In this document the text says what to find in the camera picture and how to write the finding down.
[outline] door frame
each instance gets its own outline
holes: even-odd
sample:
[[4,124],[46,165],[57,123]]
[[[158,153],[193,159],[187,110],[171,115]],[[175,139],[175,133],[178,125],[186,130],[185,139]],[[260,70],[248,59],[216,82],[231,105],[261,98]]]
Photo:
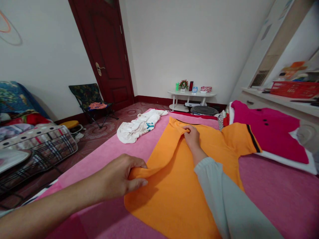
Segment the door frame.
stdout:
[[[71,7],[71,11],[73,13],[73,17],[75,19],[75,23],[77,25],[77,28],[79,29],[80,36],[81,36],[82,42],[84,44],[84,48],[85,48],[86,54],[87,54],[87,56],[89,58],[89,61],[91,63],[91,67],[93,69],[93,73],[95,75],[95,79],[96,79],[97,84],[98,84],[98,86],[100,88],[100,92],[102,94],[103,99],[106,99],[106,95],[104,94],[104,89],[102,87],[102,82],[101,82],[100,76],[99,76],[99,74],[98,74],[98,72],[96,70],[96,65],[95,65],[95,62],[93,60],[93,57],[92,57],[92,54],[91,54],[91,51],[90,51],[90,48],[89,48],[89,44],[88,44],[88,42],[86,40],[86,37],[85,37],[85,34],[84,34],[84,30],[83,30],[82,25],[81,25],[80,18],[79,18],[79,15],[77,13],[77,10],[76,10],[75,4],[74,4],[74,1],[76,1],[76,0],[68,0],[68,1],[69,1],[69,5]],[[122,40],[123,40],[123,44],[124,44],[124,52],[126,54],[126,66],[128,68],[128,72],[129,72],[129,80],[130,80],[130,85],[131,85],[131,93],[132,93],[133,103],[135,103],[135,96],[134,96],[134,90],[133,90],[133,84],[132,84],[131,70],[130,70],[129,58],[128,58],[128,55],[127,55],[126,42],[125,42],[125,36],[124,36],[124,28],[123,28],[123,22],[122,22],[122,15],[121,15],[121,10],[120,10],[120,3],[119,3],[119,0],[114,0],[114,3],[116,5],[117,13],[118,13],[119,20],[120,20],[120,27],[121,27],[121,31],[122,31],[121,35],[122,35]]]

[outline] door handle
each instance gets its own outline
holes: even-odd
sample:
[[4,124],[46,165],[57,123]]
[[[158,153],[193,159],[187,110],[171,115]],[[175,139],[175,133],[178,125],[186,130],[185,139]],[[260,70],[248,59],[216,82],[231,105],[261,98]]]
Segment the door handle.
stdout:
[[99,63],[95,63],[96,65],[96,69],[97,69],[97,72],[99,73],[99,76],[102,76],[102,72],[101,72],[101,69],[105,69],[105,67],[100,67]]

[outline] red basket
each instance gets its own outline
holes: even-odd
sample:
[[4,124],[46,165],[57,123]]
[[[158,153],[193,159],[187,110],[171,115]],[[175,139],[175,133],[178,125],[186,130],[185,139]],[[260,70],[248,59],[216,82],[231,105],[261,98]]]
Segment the red basket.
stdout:
[[308,99],[319,94],[319,83],[275,81],[270,93],[290,98]]

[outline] folding chair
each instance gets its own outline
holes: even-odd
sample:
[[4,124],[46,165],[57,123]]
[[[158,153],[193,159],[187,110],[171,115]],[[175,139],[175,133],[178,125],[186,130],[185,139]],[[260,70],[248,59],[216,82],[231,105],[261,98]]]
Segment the folding chair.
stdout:
[[[74,94],[74,96],[76,97],[80,108],[83,110],[86,119],[88,120],[89,124],[91,124],[90,119],[87,117],[87,115],[98,125],[99,128],[102,128],[105,120],[107,117],[111,117],[114,118],[116,120],[118,120],[119,118],[116,117],[116,115],[114,114],[114,111],[111,110],[112,107],[112,103],[106,103],[105,101],[102,100],[101,96],[100,96],[100,90],[99,87],[97,86],[97,84],[87,84],[87,85],[74,85],[74,86],[69,86],[72,94]],[[106,108],[103,109],[89,109],[89,106],[91,103],[104,103],[107,105]],[[97,110],[104,110],[106,111],[106,117],[103,121],[102,126],[100,126],[98,124],[98,122],[95,121],[95,113]]]

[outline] red door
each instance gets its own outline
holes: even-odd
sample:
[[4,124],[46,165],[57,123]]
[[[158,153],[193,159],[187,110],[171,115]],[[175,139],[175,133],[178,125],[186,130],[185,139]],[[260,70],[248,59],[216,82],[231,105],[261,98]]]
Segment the red door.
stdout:
[[101,94],[115,111],[133,104],[117,0],[69,0]]

